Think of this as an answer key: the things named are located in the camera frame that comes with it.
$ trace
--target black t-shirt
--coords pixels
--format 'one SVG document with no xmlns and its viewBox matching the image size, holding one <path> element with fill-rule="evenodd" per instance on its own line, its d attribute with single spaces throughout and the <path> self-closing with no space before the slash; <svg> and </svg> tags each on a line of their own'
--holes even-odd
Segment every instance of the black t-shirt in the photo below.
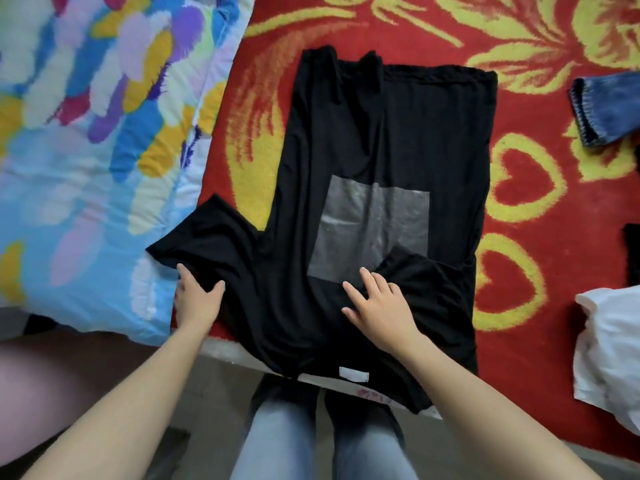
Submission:
<svg viewBox="0 0 640 480">
<path fill-rule="evenodd" d="M 361 266 L 395 282 L 420 331 L 477 371 L 474 252 L 496 88 L 476 69 L 307 50 L 265 231 L 213 196 L 148 250 L 206 289 L 224 279 L 229 327 L 272 370 L 361 371 L 364 386 L 425 409 L 418 383 L 341 313 L 351 305 L 342 282 L 362 289 Z"/>
</svg>

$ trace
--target forearm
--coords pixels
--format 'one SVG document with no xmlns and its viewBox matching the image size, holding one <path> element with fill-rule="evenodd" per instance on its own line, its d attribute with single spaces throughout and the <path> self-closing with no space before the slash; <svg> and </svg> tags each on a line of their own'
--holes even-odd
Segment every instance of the forearm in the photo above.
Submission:
<svg viewBox="0 0 640 480">
<path fill-rule="evenodd" d="M 599 479 L 564 443 L 420 336 L 399 354 L 443 418 L 505 479 Z"/>
<path fill-rule="evenodd" d="M 144 476 L 206 334 L 181 327 L 53 444 L 25 479 Z"/>
</svg>

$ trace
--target white cloth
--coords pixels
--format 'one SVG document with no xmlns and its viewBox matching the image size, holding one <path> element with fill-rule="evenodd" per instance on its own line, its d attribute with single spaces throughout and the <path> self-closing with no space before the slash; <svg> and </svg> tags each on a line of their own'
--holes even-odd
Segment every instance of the white cloth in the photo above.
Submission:
<svg viewBox="0 0 640 480">
<path fill-rule="evenodd" d="M 640 286 L 576 295 L 588 315 L 573 356 L 573 396 L 640 435 Z"/>
</svg>

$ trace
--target denim cuff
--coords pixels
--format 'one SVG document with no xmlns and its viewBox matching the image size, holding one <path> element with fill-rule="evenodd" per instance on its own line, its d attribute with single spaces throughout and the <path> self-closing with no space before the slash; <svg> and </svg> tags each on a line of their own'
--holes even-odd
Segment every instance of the denim cuff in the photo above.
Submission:
<svg viewBox="0 0 640 480">
<path fill-rule="evenodd" d="M 640 127 L 640 72 L 578 77 L 569 96 L 585 146 L 612 143 Z"/>
</svg>

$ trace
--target leg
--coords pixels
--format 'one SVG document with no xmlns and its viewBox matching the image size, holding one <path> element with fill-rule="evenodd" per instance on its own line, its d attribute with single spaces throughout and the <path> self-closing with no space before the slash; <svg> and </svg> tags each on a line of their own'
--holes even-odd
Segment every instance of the leg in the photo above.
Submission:
<svg viewBox="0 0 640 480">
<path fill-rule="evenodd" d="M 311 480 L 318 387 L 265 374 L 231 480 Z"/>
<path fill-rule="evenodd" d="M 0 343 L 0 465 L 71 425 L 155 350 L 70 330 Z"/>
<path fill-rule="evenodd" d="M 333 423 L 335 480 L 417 480 L 388 406 L 334 391 L 324 403 Z"/>
</svg>

